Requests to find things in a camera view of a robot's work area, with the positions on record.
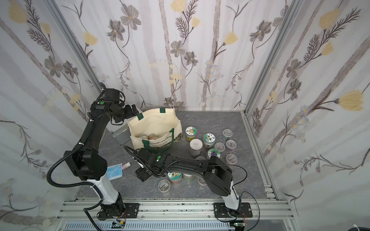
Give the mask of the silver first aid case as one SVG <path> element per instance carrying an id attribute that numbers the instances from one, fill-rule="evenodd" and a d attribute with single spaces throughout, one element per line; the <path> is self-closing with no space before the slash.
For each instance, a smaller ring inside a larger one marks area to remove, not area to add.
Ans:
<path id="1" fill-rule="evenodd" d="M 112 137 L 120 145 L 123 145 L 126 142 L 131 141 L 131 132 L 127 123 L 119 126 L 112 125 L 108 129 Z"/>

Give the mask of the large strawberry label jar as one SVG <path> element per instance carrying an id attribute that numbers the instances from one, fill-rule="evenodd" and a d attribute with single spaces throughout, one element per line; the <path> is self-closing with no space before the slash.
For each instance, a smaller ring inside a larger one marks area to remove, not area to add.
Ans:
<path id="1" fill-rule="evenodd" d="M 215 143 L 215 136 L 212 133 L 206 133 L 203 136 L 203 146 L 206 149 L 210 149 L 213 147 Z"/>

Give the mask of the orange sunflower seed cup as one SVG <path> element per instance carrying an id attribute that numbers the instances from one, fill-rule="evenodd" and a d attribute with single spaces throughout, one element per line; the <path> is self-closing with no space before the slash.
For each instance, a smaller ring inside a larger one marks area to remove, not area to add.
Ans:
<path id="1" fill-rule="evenodd" d="M 233 152 L 237 147 L 237 143 L 234 140 L 227 140 L 225 143 L 225 149 L 227 152 Z"/>

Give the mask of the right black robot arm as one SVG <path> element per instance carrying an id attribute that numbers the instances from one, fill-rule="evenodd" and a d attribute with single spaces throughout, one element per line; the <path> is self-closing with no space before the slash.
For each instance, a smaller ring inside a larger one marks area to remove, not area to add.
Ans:
<path id="1" fill-rule="evenodd" d="M 165 177 L 184 173 L 203 179 L 214 194 L 221 196 L 231 217 L 241 214 L 241 199 L 234 189 L 232 169 L 217 157 L 205 160 L 180 158 L 169 153 L 155 154 L 146 149 L 135 150 L 132 157 L 143 167 L 135 173 L 142 182 L 149 177 Z"/>

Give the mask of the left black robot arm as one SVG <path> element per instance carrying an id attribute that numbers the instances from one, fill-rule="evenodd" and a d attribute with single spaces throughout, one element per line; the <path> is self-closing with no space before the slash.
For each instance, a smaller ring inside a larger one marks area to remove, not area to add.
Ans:
<path id="1" fill-rule="evenodd" d="M 102 201 L 98 219 L 116 218 L 126 210 L 122 196 L 107 176 L 107 161 L 98 154 L 99 145 L 108 123 L 122 125 L 124 120 L 138 115 L 136 106 L 126 105 L 123 92 L 105 89 L 91 104 L 89 122 L 72 151 L 66 151 L 66 163 L 73 175 L 90 186 Z"/>

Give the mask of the cream canvas tote bag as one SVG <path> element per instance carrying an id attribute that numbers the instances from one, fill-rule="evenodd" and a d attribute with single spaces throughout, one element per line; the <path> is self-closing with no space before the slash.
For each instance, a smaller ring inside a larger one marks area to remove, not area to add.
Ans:
<path id="1" fill-rule="evenodd" d="M 147 110 L 128 121 L 131 141 L 134 149 L 145 148 L 154 152 L 165 152 L 183 141 L 183 129 L 180 119 L 173 108 L 155 108 Z M 137 138 L 139 134 L 156 134 L 156 140 Z"/>

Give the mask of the clear lid green seed cup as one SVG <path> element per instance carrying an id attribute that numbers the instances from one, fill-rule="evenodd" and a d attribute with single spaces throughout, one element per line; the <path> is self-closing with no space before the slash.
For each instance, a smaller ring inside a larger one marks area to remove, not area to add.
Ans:
<path id="1" fill-rule="evenodd" d="M 232 136 L 233 136 L 232 130 L 230 130 L 230 129 L 223 130 L 222 137 L 223 137 L 224 140 L 227 141 L 227 140 L 231 139 Z"/>

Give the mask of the yellow label tall jar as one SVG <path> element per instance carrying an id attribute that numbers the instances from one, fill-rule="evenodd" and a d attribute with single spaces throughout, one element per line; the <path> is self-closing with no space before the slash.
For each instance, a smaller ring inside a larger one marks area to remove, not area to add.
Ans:
<path id="1" fill-rule="evenodd" d="M 193 139 L 196 138 L 196 134 L 197 134 L 197 129 L 193 126 L 190 126 L 188 128 L 186 128 L 186 140 L 188 142 L 191 142 Z"/>

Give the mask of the blue face mask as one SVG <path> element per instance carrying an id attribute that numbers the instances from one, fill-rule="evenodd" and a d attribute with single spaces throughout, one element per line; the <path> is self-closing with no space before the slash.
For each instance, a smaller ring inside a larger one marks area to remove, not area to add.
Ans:
<path id="1" fill-rule="evenodd" d="M 123 176 L 122 163 L 108 167 L 107 176 L 110 181 L 121 178 Z"/>

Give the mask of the white lid seed jar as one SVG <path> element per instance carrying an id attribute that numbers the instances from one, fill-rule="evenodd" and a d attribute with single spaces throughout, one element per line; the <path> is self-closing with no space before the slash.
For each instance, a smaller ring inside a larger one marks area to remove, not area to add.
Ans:
<path id="1" fill-rule="evenodd" d="M 194 175 L 185 174 L 185 173 L 182 174 L 182 177 L 185 181 L 189 181 L 189 182 L 195 180 L 196 178 Z"/>

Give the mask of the clear lid cup by wall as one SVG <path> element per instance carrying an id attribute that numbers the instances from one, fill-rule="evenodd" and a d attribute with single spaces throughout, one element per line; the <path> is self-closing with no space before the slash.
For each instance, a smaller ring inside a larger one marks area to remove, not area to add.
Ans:
<path id="1" fill-rule="evenodd" d="M 228 165 L 235 165 L 237 164 L 238 158 L 234 154 L 228 154 L 225 158 L 225 162 Z"/>

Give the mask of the silver lid text jar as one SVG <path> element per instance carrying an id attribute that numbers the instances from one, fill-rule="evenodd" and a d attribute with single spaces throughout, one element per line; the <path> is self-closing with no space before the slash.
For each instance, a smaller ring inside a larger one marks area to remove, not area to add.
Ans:
<path id="1" fill-rule="evenodd" d="M 190 155 L 193 157 L 199 157 L 201 154 L 202 147 L 203 147 L 203 143 L 201 140 L 192 139 L 190 141 L 190 148 L 189 148 Z"/>

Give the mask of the red label seed jar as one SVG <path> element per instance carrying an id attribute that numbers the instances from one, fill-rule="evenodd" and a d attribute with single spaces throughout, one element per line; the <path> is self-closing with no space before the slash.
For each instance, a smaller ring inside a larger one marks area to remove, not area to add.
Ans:
<path id="1" fill-rule="evenodd" d="M 168 178 L 169 178 L 169 181 L 170 181 L 171 184 L 179 185 L 180 182 L 182 181 L 182 174 L 177 173 L 177 172 L 174 172 L 174 173 L 169 172 L 168 173 Z"/>

